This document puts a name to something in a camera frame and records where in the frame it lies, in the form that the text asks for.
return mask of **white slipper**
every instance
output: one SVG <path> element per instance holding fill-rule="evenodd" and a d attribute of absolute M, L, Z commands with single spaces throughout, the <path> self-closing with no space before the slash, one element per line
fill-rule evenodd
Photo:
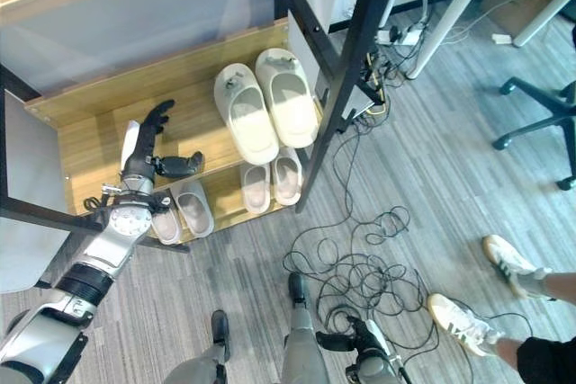
<path fill-rule="evenodd" d="M 214 101 L 242 157 L 264 165 L 278 154 L 278 138 L 264 97 L 252 71 L 241 63 L 228 65 L 216 76 Z"/>
<path fill-rule="evenodd" d="M 283 206 L 292 206 L 300 199 L 302 190 L 302 164 L 296 151 L 282 147 L 272 163 L 274 198 Z"/>
<path fill-rule="evenodd" d="M 285 49 L 267 49 L 258 56 L 256 76 L 280 140 L 287 147 L 312 144 L 318 119 L 300 61 Z"/>
<path fill-rule="evenodd" d="M 180 224 L 180 217 L 174 197 L 167 192 L 170 198 L 170 205 L 168 211 L 164 213 L 155 213 L 152 217 L 152 229 L 158 236 L 158 240 L 165 245 L 173 245 L 178 243 L 182 235 L 182 225 Z"/>
<path fill-rule="evenodd" d="M 214 217 L 200 182 L 192 180 L 177 183 L 170 190 L 193 236 L 195 238 L 208 236 L 214 230 Z"/>
<path fill-rule="evenodd" d="M 270 207 L 270 165 L 242 164 L 240 184 L 244 207 L 255 214 L 264 213 Z"/>

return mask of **chair caster wheel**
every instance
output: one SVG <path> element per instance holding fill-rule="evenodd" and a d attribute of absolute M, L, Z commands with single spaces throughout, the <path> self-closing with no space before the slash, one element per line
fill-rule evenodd
<path fill-rule="evenodd" d="M 512 138 L 508 138 L 506 136 L 498 138 L 496 141 L 492 143 L 492 147 L 496 150 L 504 150 L 509 144 L 512 142 Z"/>
<path fill-rule="evenodd" d="M 569 191 L 576 185 L 576 177 L 566 177 L 565 179 L 556 182 L 558 187 L 563 191 Z"/>
<path fill-rule="evenodd" d="M 507 82 L 504 83 L 504 85 L 502 85 L 502 87 L 500 88 L 500 94 L 509 94 L 509 93 L 512 92 L 514 89 L 516 89 L 516 86 L 513 85 L 512 83 L 510 83 L 509 81 L 507 81 Z"/>

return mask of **wooden shoe rack board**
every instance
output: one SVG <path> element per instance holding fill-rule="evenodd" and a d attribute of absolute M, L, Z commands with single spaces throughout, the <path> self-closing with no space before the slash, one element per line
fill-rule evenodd
<path fill-rule="evenodd" d="M 213 80 L 230 63 L 253 68 L 261 51 L 285 47 L 287 38 L 287 21 L 282 19 L 28 102 L 29 113 L 58 131 L 68 211 L 86 213 L 84 198 L 100 197 L 102 183 L 118 183 L 128 121 L 143 121 L 157 103 L 174 99 L 170 121 L 156 138 L 155 155 L 204 153 L 204 170 L 196 177 L 202 178 L 215 230 L 260 216 L 244 209 L 239 179 L 242 158 L 213 101 Z M 157 190 L 169 184 L 170 180 L 157 176 Z M 280 208 L 272 199 L 269 211 Z M 192 234 L 186 229 L 182 242 L 189 240 Z"/>

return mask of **power strip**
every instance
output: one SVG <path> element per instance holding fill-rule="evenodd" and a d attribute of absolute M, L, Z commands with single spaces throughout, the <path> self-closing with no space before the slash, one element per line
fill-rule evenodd
<path fill-rule="evenodd" d="M 380 45 L 416 45 L 418 44 L 421 34 L 421 29 L 408 31 L 407 28 L 396 41 L 390 42 L 390 31 L 378 31 L 376 34 L 376 43 Z"/>

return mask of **person's foot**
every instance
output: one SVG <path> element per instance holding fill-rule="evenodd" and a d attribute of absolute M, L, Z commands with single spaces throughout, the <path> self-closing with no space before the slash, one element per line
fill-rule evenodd
<path fill-rule="evenodd" d="M 496 355 L 496 342 L 504 334 L 464 310 L 442 294 L 432 294 L 427 300 L 428 312 L 441 328 L 461 346 L 476 355 Z"/>
<path fill-rule="evenodd" d="M 212 312 L 211 318 L 212 341 L 224 347 L 224 361 L 230 358 L 230 328 L 228 316 L 221 309 Z"/>
<path fill-rule="evenodd" d="M 524 258 L 520 252 L 509 242 L 500 236 L 490 235 L 482 239 L 482 249 L 486 257 L 496 266 L 501 272 L 502 276 L 508 282 L 512 292 L 521 299 L 548 299 L 542 293 L 536 290 L 530 290 L 523 287 L 518 280 L 518 276 L 531 274 L 536 282 L 540 282 L 548 273 L 550 269 L 536 268 L 535 265 L 530 263 Z"/>
<path fill-rule="evenodd" d="M 290 273 L 288 277 L 288 292 L 294 306 L 298 303 L 303 303 L 304 307 L 306 307 L 306 288 L 301 274 L 297 272 Z"/>

